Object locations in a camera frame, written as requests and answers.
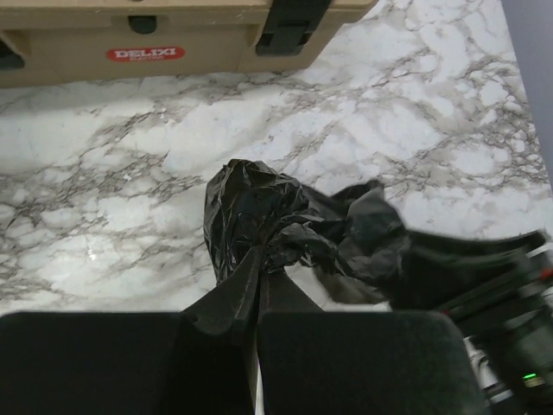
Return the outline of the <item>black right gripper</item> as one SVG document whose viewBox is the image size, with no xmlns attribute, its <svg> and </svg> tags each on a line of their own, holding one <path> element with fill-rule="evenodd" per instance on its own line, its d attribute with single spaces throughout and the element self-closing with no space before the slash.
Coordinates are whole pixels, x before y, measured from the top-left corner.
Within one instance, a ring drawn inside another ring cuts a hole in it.
<svg viewBox="0 0 553 415">
<path fill-rule="evenodd" d="M 552 286 L 549 238 L 532 231 L 506 239 L 456 239 L 413 231 L 406 282 L 395 310 L 449 317 L 488 362 L 485 387 L 496 414 L 552 412 Z"/>
</svg>

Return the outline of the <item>black plastic trash bag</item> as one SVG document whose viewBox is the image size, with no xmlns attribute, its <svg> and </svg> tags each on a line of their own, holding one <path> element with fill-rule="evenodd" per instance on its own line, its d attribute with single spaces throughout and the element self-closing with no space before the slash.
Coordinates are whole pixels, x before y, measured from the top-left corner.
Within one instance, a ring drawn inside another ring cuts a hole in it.
<svg viewBox="0 0 553 415">
<path fill-rule="evenodd" d="M 262 273 L 310 267 L 336 303 L 405 307 L 416 298 L 414 242 L 379 179 L 325 195 L 265 163 L 233 159 L 207 183 L 203 232 L 218 284 L 258 248 Z"/>
</svg>

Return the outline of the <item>black blue-ribbed left gripper right finger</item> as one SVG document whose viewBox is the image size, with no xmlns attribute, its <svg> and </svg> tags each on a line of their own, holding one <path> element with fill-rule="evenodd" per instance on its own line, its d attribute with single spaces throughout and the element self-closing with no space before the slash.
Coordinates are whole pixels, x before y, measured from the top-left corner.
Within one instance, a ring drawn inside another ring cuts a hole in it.
<svg viewBox="0 0 553 415">
<path fill-rule="evenodd" d="M 284 272 L 260 280 L 268 414 L 485 414 L 460 331 L 443 314 L 325 311 Z"/>
</svg>

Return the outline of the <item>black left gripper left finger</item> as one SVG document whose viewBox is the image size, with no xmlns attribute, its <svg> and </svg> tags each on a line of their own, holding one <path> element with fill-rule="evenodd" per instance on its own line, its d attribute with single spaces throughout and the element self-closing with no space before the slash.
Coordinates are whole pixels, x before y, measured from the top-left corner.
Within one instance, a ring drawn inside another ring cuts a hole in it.
<svg viewBox="0 0 553 415">
<path fill-rule="evenodd" d="M 260 259 L 182 311 L 3 316 L 2 413 L 254 413 Z"/>
</svg>

